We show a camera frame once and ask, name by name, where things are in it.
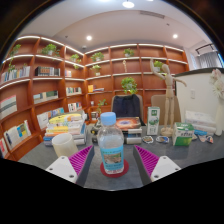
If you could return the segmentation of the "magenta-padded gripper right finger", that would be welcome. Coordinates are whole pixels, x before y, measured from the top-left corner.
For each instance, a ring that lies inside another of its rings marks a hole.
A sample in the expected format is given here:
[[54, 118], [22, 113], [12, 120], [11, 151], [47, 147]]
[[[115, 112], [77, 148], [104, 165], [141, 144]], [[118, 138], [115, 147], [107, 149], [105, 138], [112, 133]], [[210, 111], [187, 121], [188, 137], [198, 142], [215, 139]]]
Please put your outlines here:
[[133, 148], [133, 156], [144, 185], [180, 170], [180, 167], [169, 157], [159, 157], [138, 145], [135, 145]]

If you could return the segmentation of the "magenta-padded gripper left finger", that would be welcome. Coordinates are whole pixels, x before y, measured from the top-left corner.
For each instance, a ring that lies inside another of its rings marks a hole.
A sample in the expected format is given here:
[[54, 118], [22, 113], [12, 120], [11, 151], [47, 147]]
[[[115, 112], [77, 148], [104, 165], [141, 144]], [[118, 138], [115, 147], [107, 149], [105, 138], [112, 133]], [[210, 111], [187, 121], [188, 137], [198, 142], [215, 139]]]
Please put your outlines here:
[[93, 157], [94, 146], [90, 145], [70, 157], [60, 156], [47, 168], [47, 171], [83, 187]]

